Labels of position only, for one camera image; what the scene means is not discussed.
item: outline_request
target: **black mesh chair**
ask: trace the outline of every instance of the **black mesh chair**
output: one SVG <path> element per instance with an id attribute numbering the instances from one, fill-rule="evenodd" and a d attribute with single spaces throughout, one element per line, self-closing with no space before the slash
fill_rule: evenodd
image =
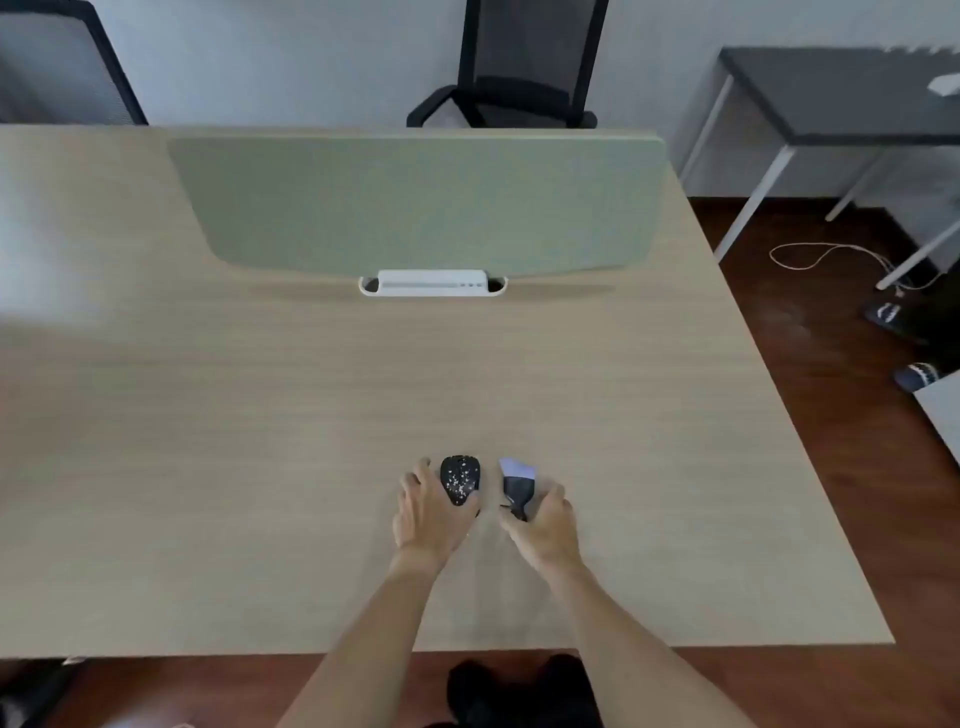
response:
<path id="1" fill-rule="evenodd" d="M 609 0 L 467 0 L 460 73 L 407 116 L 447 100 L 472 127 L 594 129 L 584 111 Z"/>
<path id="2" fill-rule="evenodd" d="M 0 0 L 0 122 L 147 123 L 92 5 Z"/>

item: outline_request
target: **green fabric panel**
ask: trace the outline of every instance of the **green fabric panel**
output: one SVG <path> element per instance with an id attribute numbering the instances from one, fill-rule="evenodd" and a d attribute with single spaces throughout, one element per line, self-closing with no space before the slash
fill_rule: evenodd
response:
<path id="1" fill-rule="evenodd" d="M 213 253 L 330 275 L 625 265 L 650 247 L 655 137 L 178 138 L 170 155 Z"/>

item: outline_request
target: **wooden floor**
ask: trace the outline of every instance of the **wooden floor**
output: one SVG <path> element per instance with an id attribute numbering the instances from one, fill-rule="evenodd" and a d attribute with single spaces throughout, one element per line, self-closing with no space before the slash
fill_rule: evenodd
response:
<path id="1" fill-rule="evenodd" d="M 736 206 L 704 202 L 712 244 Z M 776 267 L 781 242 L 855 242 L 883 251 L 886 219 L 850 210 L 765 206 L 723 269 L 897 639 L 896 647 L 688 649 L 683 655 L 763 727 L 960 725 L 960 470 L 891 372 L 911 348 L 857 309 L 881 277 L 863 254 L 838 252 L 813 271 Z M 809 260 L 810 252 L 784 253 Z M 416 655 L 397 725 L 445 717 L 446 672 L 463 655 Z M 484 653 L 506 675 L 536 652 Z M 50 728 L 273 726 L 315 656 L 106 660 L 89 665 Z"/>

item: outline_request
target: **chair armrest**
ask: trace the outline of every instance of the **chair armrest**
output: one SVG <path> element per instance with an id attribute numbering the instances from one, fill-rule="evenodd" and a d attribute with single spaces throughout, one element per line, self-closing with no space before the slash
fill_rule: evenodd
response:
<path id="1" fill-rule="evenodd" d="M 446 85 L 431 93 L 423 103 L 407 114 L 407 126 L 423 126 L 426 120 L 433 116 L 434 111 L 439 109 L 453 95 L 455 90 L 457 90 L 455 85 Z"/>

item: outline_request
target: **speckled black mouse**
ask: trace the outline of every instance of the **speckled black mouse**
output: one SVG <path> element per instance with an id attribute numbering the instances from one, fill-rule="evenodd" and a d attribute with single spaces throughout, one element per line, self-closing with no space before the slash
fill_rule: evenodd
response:
<path id="1" fill-rule="evenodd" d="M 463 505 L 480 490 L 480 461 L 469 455 L 450 455 L 440 465 L 440 482 L 454 505 Z"/>

